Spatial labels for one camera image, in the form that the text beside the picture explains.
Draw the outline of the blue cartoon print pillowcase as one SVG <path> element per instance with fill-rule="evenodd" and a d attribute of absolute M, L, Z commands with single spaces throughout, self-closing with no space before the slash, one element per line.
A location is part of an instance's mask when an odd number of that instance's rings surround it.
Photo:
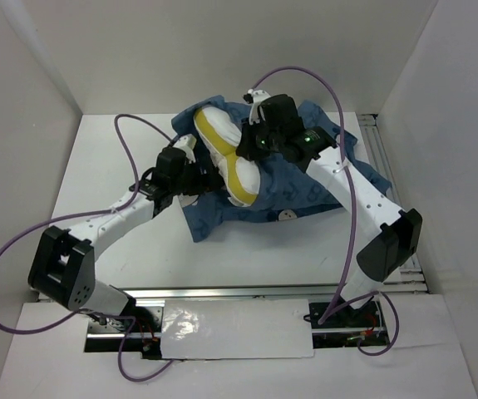
<path fill-rule="evenodd" d="M 195 112 L 202 106 L 213 106 L 229 115 L 231 137 L 237 144 L 240 139 L 240 122 L 249 116 L 250 107 L 227 102 L 222 96 L 213 96 L 190 106 L 176 115 L 171 125 L 179 136 L 191 134 L 196 140 L 197 161 L 209 165 L 209 152 L 195 128 Z M 201 195 L 194 204 L 183 208 L 186 222 L 194 242 L 201 242 L 226 221 L 268 223 L 284 219 L 296 219 L 312 214 L 328 212 L 341 205 L 314 179 L 306 176 L 295 165 L 279 154 L 261 160 L 257 165 L 260 182 L 259 195 L 250 206 L 238 206 L 226 188 Z"/>

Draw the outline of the white pillow with yellow edge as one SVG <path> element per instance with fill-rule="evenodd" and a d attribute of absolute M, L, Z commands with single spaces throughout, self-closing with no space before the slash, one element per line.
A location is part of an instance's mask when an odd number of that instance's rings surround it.
<path fill-rule="evenodd" d="M 199 108 L 193 117 L 195 129 L 209 151 L 235 206 L 250 207 L 259 195 L 261 177 L 254 161 L 238 156 L 241 132 L 229 114 L 215 106 Z"/>

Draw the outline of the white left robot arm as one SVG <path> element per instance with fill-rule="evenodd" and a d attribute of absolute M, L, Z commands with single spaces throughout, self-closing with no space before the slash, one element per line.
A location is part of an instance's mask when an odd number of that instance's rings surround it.
<path fill-rule="evenodd" d="M 106 318 L 119 332 L 130 330 L 148 313 L 127 292 L 101 282 L 96 261 L 126 234 L 171 206 L 174 198 L 197 198 L 220 186 L 211 161 L 197 160 L 192 150 L 164 148 L 155 166 L 137 177 L 113 209 L 66 229 L 48 227 L 28 284 L 71 312 Z"/>

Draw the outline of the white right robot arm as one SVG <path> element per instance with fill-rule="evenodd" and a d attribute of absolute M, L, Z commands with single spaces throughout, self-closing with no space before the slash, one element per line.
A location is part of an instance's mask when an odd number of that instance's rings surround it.
<path fill-rule="evenodd" d="M 355 325 L 364 315 L 363 306 L 416 252 L 422 217 L 391 202 L 343 158 L 342 139 L 319 126 L 307 128 L 292 97 L 251 89 L 244 99 L 251 108 L 242 123 L 237 155 L 262 160 L 281 154 L 333 195 L 368 240 L 355 256 L 357 267 L 343 272 L 338 297 L 318 320 L 324 323 L 335 312 L 341 324 Z"/>

